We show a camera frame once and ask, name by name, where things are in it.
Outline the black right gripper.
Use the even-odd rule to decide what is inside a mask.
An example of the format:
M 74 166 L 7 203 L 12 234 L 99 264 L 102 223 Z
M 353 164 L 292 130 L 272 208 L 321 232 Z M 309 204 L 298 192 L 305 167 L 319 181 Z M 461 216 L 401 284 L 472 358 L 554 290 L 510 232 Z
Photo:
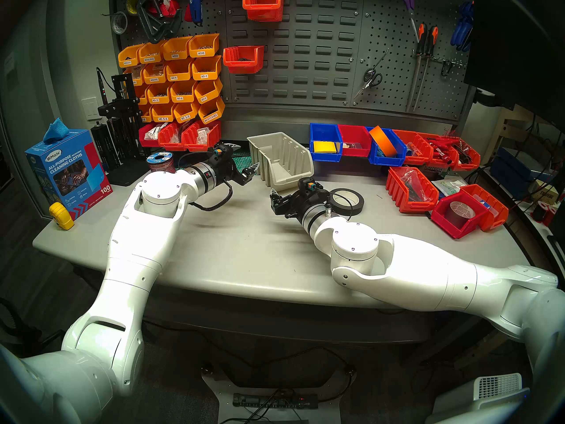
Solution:
M 292 195 L 282 196 L 274 188 L 271 190 L 271 209 L 275 215 L 285 216 L 286 219 L 303 220 L 307 211 L 317 205 L 325 205 L 329 200 L 329 191 L 298 190 Z

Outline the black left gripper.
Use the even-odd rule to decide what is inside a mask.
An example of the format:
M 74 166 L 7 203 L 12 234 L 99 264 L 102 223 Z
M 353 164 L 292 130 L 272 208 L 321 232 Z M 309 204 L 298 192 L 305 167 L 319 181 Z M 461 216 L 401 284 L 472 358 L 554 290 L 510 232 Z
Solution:
M 233 180 L 238 185 L 245 186 L 252 180 L 259 168 L 259 163 L 250 165 L 239 172 L 236 162 L 233 160 L 234 153 L 241 150 L 241 147 L 218 147 L 217 148 L 217 178 L 218 183 Z

